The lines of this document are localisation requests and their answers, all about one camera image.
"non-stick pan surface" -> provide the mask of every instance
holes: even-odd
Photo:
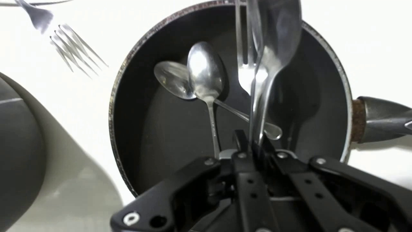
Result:
[[[137,44],[114,88],[113,145],[127,182],[138,194],[195,158],[213,155],[205,104],[167,92],[154,76],[158,62],[186,64],[195,43],[210,43],[228,76],[219,100],[240,111],[250,110],[250,97],[237,80],[235,8],[204,6],[172,18]],[[277,146],[295,151],[306,162],[319,155],[342,159],[351,119],[347,100],[352,100],[346,82],[339,64],[306,25],[298,55],[274,91],[270,118],[285,133]],[[219,107],[217,124],[222,150],[235,149],[235,131],[249,129],[248,123]]]

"pan handle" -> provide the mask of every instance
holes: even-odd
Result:
[[[412,134],[410,107],[371,97],[360,97],[353,106],[353,142],[371,143]]]

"spoon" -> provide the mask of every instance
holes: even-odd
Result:
[[[223,65],[209,44],[198,43],[190,51],[189,70],[195,95],[208,106],[216,158],[219,159],[214,104],[223,91]]]
[[[258,66],[253,82],[250,142],[262,154],[263,131],[272,85],[279,74],[294,58],[302,37],[299,0],[248,0],[248,16],[258,51]]]
[[[160,62],[155,66],[155,76],[173,96],[189,101],[198,98],[191,85],[190,71],[185,65],[177,62]],[[216,104],[249,123],[249,116],[246,114],[232,109],[219,100],[217,100]],[[279,141],[283,137],[283,129],[275,124],[266,123],[266,134],[271,141]]]

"fork tine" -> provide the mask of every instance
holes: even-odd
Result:
[[[69,53],[69,56],[73,58],[74,64],[80,67],[80,64],[78,61],[80,61],[82,64],[84,64],[89,70],[92,70],[96,75],[98,75],[95,69],[83,58],[82,53],[78,49],[78,46],[70,39],[68,38],[68,35],[65,33],[62,33],[61,30],[56,31],[57,38],[62,42],[64,47],[66,48],[66,52]]]
[[[92,78],[77,61],[71,51],[68,51],[68,44],[61,40],[58,35],[52,35],[51,37],[52,44],[56,46],[58,49],[58,53],[65,57],[66,64],[69,67],[74,71],[73,66],[70,65],[69,61],[71,61],[79,70],[82,70],[87,76]]]
[[[88,51],[89,52],[92,52],[106,67],[109,67],[109,65],[104,61],[104,58],[101,57],[101,56],[98,56],[98,53],[97,52],[95,52],[93,49],[92,49],[92,47],[84,40],[84,39],[82,39],[78,34],[77,34],[77,31],[75,30],[73,30],[73,27],[71,26],[69,26],[69,25],[61,25],[60,26],[62,30],[64,30],[64,33],[70,33],[73,37],[69,37],[69,38],[73,38],[74,40],[77,40],[77,46],[89,57],[89,53],[88,53]]]

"silverware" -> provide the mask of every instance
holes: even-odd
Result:
[[[244,24],[243,24],[243,0],[236,0],[236,49],[237,49],[237,71],[239,82],[243,89],[250,96],[252,95],[252,83],[255,74],[255,58],[257,52],[253,42],[253,33],[250,26],[250,17],[246,16],[246,47],[248,53],[245,57],[244,53]]]
[[[198,98],[190,80],[190,71],[185,65],[177,62],[160,62],[155,66],[154,73],[159,83],[173,96],[182,100]],[[249,123],[249,116],[246,114],[232,109],[219,100],[217,100],[216,104]],[[283,136],[283,129],[275,124],[267,123],[266,134],[271,141],[279,141]]]
[[[35,8],[25,0],[16,0],[30,16],[35,29],[47,37],[71,71],[78,67],[91,76],[98,75],[105,61],[69,25],[56,21],[52,12]]]
[[[301,2],[249,0],[248,17],[258,51],[258,66],[252,91],[250,142],[253,151],[259,156],[272,85],[294,58],[301,42]]]
[[[208,106],[216,158],[219,159],[219,141],[216,124],[214,102],[223,91],[223,65],[219,56],[207,43],[198,43],[189,56],[189,70],[195,95]]]

